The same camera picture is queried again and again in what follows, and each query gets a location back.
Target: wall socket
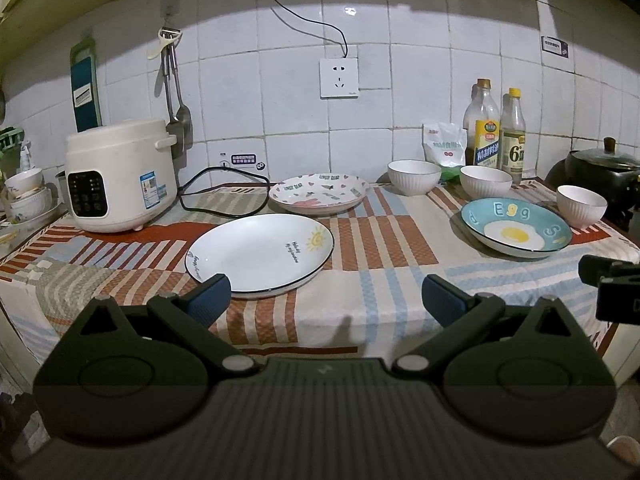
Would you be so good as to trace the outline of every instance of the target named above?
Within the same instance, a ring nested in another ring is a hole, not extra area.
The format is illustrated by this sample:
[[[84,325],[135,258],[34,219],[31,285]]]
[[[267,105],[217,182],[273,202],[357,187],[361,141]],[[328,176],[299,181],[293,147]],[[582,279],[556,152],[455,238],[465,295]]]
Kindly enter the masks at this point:
[[[320,60],[320,97],[358,97],[356,57]]]

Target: bottle label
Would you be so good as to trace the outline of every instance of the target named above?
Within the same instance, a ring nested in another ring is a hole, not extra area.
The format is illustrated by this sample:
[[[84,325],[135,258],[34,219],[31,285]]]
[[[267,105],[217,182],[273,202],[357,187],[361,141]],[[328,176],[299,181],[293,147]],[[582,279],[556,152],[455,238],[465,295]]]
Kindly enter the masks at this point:
[[[476,121],[474,164],[496,168],[498,166],[499,121]]]
[[[502,170],[522,173],[524,165],[524,133],[513,130],[502,131]]]

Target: power cord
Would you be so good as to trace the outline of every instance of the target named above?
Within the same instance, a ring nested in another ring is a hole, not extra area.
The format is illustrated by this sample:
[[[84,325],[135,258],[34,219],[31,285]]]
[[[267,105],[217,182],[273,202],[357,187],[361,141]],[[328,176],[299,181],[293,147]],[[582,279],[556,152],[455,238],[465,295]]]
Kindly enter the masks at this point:
[[[331,23],[318,22],[316,20],[310,20],[308,18],[305,18],[304,16],[300,16],[298,13],[296,13],[293,10],[289,9],[289,7],[284,6],[283,4],[281,4],[278,0],[273,0],[273,1],[276,2],[279,6],[281,6],[284,10],[286,10],[287,12],[290,12],[295,17],[300,18],[300,20],[303,20],[304,22],[316,23],[318,25],[326,25],[327,27],[334,28],[335,30],[340,32],[340,35],[342,36],[342,42],[344,43],[344,56],[342,56],[342,57],[347,57],[347,54],[349,53],[349,45],[347,44],[347,39],[344,37],[344,32],[341,31],[340,28],[336,27],[335,25],[332,25]]]

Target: striped tablecloth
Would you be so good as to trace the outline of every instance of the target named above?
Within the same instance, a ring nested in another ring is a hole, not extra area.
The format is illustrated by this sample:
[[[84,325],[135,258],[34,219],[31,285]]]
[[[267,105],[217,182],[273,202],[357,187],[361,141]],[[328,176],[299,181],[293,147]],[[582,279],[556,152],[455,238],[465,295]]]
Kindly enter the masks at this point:
[[[554,202],[554,194],[535,181],[511,192],[530,202]],[[259,204],[264,193],[264,188],[222,188],[196,204],[238,214]],[[373,186],[357,208],[319,219],[336,243],[311,282],[275,298],[233,300],[210,330],[255,356],[390,360],[439,329],[420,298],[424,276],[436,273],[471,294],[494,292],[512,304],[559,296],[598,346],[608,326],[594,318],[596,289],[578,279],[578,260],[593,253],[638,262],[638,248],[599,222],[574,231],[571,245],[545,260],[518,261],[482,246],[466,231],[459,210],[468,200],[457,186],[438,186],[417,197]],[[225,221],[177,204],[140,232],[109,235],[84,232],[65,216],[0,263],[0,300],[27,348],[43,362],[93,296],[142,304],[158,292],[193,288],[184,253]]]

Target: rice cooker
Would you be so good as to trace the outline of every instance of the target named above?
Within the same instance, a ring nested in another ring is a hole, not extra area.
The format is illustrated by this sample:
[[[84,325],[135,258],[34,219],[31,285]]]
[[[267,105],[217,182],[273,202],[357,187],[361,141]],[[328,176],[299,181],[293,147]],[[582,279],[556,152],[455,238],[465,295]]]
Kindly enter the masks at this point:
[[[174,201],[171,146],[163,120],[125,121],[66,138],[71,213],[82,229],[139,230]]]

